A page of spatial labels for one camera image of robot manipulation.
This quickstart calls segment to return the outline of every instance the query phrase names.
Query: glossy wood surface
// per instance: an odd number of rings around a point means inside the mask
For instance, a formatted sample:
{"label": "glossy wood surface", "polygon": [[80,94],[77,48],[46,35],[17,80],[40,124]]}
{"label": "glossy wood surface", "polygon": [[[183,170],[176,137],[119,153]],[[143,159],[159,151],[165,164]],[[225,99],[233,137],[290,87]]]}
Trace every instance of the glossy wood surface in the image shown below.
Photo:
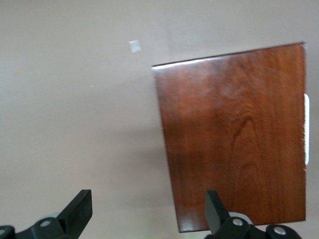
{"label": "glossy wood surface", "polygon": [[208,229],[207,189],[256,225],[305,219],[303,44],[153,73],[180,232]]}

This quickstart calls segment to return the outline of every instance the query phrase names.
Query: metal bolt head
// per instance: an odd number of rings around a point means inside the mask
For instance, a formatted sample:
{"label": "metal bolt head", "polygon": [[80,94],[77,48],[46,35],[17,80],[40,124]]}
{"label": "metal bolt head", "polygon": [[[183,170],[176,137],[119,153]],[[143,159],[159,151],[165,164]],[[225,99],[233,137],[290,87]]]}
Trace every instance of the metal bolt head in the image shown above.
{"label": "metal bolt head", "polygon": [[243,221],[240,220],[239,218],[235,218],[235,219],[233,220],[233,224],[236,225],[236,226],[239,226],[239,227],[241,227],[242,225],[244,225]]}
{"label": "metal bolt head", "polygon": [[46,226],[48,226],[49,224],[50,224],[51,222],[50,221],[44,221],[44,222],[42,222],[41,224],[40,224],[40,227],[46,227]]}
{"label": "metal bolt head", "polygon": [[275,233],[277,233],[277,234],[279,234],[279,235],[282,235],[282,236],[286,235],[285,229],[283,229],[283,228],[281,228],[281,227],[275,227],[275,228],[274,228],[274,231],[275,231]]}

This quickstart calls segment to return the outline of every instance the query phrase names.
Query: beige wall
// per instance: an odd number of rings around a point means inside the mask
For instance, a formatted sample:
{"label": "beige wall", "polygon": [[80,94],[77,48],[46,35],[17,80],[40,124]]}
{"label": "beige wall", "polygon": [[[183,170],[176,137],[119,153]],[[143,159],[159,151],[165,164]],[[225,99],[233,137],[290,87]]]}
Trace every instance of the beige wall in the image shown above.
{"label": "beige wall", "polygon": [[0,225],[21,231],[84,188],[83,239],[203,238],[177,232],[151,66],[305,41],[307,221],[291,227],[317,238],[318,12],[316,0],[1,0]]}

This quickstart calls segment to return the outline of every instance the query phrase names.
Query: wood grain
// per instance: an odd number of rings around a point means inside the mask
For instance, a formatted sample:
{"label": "wood grain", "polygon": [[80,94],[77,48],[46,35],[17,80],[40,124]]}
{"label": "wood grain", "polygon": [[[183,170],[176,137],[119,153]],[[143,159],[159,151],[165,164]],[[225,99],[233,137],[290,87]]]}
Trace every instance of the wood grain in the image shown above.
{"label": "wood grain", "polygon": [[205,191],[256,225],[302,221],[302,43],[153,67],[180,232],[207,230]]}

